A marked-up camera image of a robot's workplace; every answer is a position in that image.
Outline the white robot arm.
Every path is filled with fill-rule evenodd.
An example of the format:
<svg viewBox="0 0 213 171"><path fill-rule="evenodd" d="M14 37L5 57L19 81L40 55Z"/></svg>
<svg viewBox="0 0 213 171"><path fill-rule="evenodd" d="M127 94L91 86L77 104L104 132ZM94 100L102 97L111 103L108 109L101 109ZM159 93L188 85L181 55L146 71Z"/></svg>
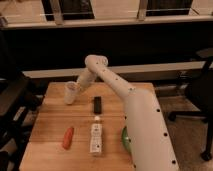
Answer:
<svg viewBox="0 0 213 171"><path fill-rule="evenodd" d="M157 97L107 68L108 59L88 55L77 82L86 89L100 77L122 100L135 171L180 171Z"/></svg>

